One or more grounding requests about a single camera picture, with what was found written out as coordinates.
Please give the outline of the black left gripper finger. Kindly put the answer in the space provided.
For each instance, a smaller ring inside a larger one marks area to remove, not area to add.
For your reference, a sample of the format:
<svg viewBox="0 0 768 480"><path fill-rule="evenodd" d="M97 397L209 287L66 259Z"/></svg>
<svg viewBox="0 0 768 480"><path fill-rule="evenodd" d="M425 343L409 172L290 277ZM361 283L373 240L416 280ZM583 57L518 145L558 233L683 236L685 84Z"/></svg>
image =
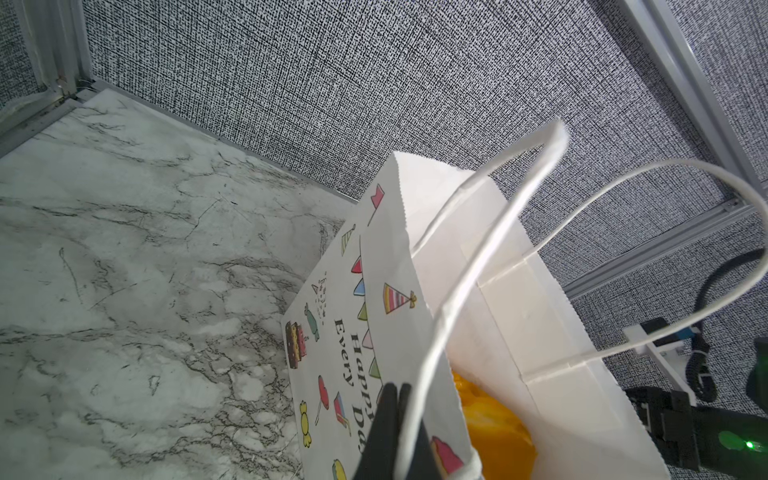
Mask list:
<svg viewBox="0 0 768 480"><path fill-rule="evenodd" d="M411 385L397 387L387 383L383 387L378 409L374 417L354 480L393 479L400 427L410 396ZM440 480L441 473L430 444L424 423L421 423L414 458L408 480Z"/></svg>

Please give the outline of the long twisted yellow bread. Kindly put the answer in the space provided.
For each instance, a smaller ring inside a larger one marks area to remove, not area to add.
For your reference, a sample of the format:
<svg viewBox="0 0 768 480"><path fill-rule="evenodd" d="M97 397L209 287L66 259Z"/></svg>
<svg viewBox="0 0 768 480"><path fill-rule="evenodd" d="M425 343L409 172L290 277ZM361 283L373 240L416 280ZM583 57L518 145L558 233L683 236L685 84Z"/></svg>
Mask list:
<svg viewBox="0 0 768 480"><path fill-rule="evenodd" d="M506 406L454 372L472 446L485 479L530 479L537 458L532 437Z"/></svg>

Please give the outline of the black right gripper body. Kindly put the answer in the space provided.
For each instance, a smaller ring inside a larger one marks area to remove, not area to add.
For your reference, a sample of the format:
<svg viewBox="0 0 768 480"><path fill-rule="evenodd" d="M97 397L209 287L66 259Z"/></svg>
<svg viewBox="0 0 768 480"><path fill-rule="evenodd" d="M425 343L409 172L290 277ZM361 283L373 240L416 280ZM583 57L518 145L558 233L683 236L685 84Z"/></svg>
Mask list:
<svg viewBox="0 0 768 480"><path fill-rule="evenodd" d="M657 387L630 388L625 394L665 463L698 471L699 452L689 395Z"/></svg>

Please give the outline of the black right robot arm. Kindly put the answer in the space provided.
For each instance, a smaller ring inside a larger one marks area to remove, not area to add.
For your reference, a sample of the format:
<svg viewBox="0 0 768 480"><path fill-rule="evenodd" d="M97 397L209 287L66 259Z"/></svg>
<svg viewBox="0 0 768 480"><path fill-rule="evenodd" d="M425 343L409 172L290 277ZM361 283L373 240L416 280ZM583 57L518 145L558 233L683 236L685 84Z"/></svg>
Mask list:
<svg viewBox="0 0 768 480"><path fill-rule="evenodd" d="M684 361L684 390L634 387L625 391L664 462L738 479L767 477L767 419L708 405L714 381L709 347L696 342Z"/></svg>

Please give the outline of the white paper gift bag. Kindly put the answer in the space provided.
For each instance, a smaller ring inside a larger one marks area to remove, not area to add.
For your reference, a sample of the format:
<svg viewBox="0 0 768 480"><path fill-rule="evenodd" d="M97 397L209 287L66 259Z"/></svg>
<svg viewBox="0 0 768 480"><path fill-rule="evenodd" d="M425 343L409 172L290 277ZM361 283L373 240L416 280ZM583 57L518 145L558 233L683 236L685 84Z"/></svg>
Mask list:
<svg viewBox="0 0 768 480"><path fill-rule="evenodd" d="M481 479L453 373L528 429L532 479L669 469L519 216L562 160L560 120L475 171L393 152L283 319L304 475L353 479L383 387L411 385L393 479L424 423L441 479Z"/></svg>

